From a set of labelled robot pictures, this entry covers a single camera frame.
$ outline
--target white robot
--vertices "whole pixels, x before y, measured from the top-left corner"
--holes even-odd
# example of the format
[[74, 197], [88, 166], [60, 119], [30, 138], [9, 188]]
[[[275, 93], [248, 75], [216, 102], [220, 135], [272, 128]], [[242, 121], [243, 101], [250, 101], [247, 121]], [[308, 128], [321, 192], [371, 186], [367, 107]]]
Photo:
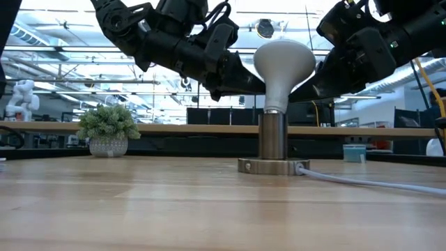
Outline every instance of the white robot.
[[6, 105], [6, 121], [16, 121], [16, 114], [22, 114], [23, 121], [31, 121], [32, 112], [39, 109], [40, 101], [37, 95], [33, 95], [34, 81], [21, 80], [13, 89], [13, 96]]

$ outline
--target wooden tabletop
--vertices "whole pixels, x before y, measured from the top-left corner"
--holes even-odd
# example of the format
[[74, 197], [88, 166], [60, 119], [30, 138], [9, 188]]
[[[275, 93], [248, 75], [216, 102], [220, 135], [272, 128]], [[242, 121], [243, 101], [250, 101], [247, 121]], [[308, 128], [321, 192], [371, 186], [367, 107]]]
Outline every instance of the wooden tabletop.
[[[77, 123], [57, 122], [7, 122], [0, 121], [0, 126], [16, 130], [36, 132], [75, 132]], [[138, 124], [141, 133], [212, 133], [212, 134], [257, 134], [255, 125], [162, 125]], [[332, 135], [332, 136], [375, 136], [375, 137], [423, 137], [434, 138], [433, 129], [419, 128], [317, 128], [309, 126], [289, 126], [290, 135]]]
[[[446, 199], [239, 174], [235, 159], [18, 160], [0, 173], [1, 251], [444, 251]], [[312, 160], [314, 171], [446, 188], [446, 169]]]

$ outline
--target metal cylinder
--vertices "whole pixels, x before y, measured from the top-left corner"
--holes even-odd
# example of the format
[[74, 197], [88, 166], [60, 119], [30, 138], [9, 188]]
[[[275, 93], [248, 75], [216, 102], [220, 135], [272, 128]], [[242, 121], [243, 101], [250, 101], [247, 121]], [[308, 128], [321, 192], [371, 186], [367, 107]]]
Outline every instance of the metal cylinder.
[[259, 157], [285, 160], [288, 157], [288, 123], [286, 115], [266, 113], [259, 115]]

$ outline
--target metal lamp stand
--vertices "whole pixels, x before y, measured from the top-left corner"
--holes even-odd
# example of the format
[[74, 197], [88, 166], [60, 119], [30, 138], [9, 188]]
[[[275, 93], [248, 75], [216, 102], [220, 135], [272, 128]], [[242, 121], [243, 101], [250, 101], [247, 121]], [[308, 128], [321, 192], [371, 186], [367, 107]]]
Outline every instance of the metal lamp stand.
[[259, 157], [238, 159], [238, 171], [247, 174], [303, 175], [309, 160], [288, 159], [288, 121], [285, 114], [268, 111], [259, 115]]

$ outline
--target white cable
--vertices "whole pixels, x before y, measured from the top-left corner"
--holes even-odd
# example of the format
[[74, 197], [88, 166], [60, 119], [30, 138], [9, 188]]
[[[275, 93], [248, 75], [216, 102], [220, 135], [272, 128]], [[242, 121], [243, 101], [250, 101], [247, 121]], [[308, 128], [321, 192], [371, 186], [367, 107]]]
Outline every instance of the white cable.
[[411, 191], [415, 191], [415, 192], [425, 192], [425, 193], [429, 193], [432, 195], [440, 195], [442, 197], [446, 197], [446, 189], [428, 188], [428, 187], [419, 186], [419, 185], [404, 185], [404, 184], [393, 184], [393, 183], [384, 183], [384, 182], [375, 182], [375, 181], [361, 181], [361, 180], [355, 180], [352, 178], [341, 178], [341, 177], [330, 176], [330, 175], [326, 175], [326, 174], [319, 174], [317, 172], [309, 171], [309, 170], [303, 169], [303, 168], [299, 168], [299, 171], [305, 175], [308, 175], [308, 176], [314, 177], [314, 178], [319, 178], [324, 181], [332, 181], [332, 182], [356, 184], [356, 185], [374, 185], [374, 186], [380, 186], [380, 187], [385, 187], [385, 188], [397, 188], [397, 189], [411, 190]]

